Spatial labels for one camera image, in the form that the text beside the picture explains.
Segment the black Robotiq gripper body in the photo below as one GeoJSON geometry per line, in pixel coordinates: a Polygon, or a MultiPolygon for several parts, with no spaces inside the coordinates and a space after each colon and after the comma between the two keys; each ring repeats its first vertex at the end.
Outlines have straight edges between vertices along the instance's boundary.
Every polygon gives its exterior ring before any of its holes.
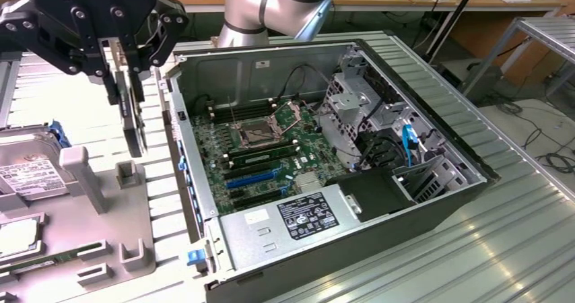
{"type": "Polygon", "coordinates": [[[29,29],[26,46],[57,45],[65,40],[38,24],[41,14],[46,22],[61,26],[78,40],[78,47],[93,47],[98,40],[116,38],[124,47],[136,47],[136,35],[152,13],[157,0],[29,0],[26,12],[29,29]]]}

